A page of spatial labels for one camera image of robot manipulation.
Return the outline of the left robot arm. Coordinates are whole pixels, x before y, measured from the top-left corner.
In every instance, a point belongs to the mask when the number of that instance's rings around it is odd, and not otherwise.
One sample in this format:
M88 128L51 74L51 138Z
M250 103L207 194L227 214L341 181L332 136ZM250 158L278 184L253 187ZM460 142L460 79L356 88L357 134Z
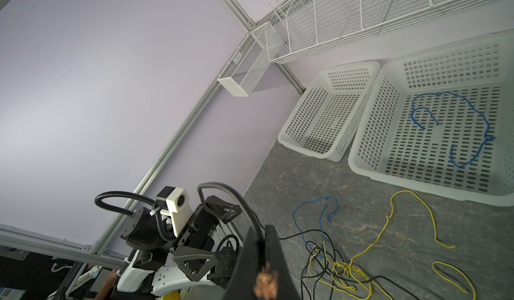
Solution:
M131 192L99 194L95 204L126 216L121 238L132 248L107 299L163 299L187 289L226 289L242 248L224 225L241 207L216 196L191 209L188 193L165 187L156 198Z

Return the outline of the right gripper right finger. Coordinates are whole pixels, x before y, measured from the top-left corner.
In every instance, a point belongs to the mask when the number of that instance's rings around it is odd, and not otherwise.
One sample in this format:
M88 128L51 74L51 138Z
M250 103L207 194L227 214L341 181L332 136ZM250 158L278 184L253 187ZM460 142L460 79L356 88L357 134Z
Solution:
M277 230L271 225L265 228L262 298L301 298L293 283Z

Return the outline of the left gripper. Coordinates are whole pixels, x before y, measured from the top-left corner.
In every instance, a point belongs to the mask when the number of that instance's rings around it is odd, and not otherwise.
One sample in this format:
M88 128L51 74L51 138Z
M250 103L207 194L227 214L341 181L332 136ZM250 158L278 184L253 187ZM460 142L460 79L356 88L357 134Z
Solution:
M193 282L229 282L242 250L239 238L228 234L214 240L218 226L241 215L241 207L210 196L197 207L173 245L173 261Z

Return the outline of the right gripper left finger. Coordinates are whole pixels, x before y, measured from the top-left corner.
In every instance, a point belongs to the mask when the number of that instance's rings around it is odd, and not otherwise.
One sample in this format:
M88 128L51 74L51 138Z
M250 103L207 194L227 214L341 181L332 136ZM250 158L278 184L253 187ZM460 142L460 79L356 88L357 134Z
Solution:
M254 286L262 267L261 246L262 243L256 233L250 229L246 234L232 277L222 297L223 300L258 299L254 293Z

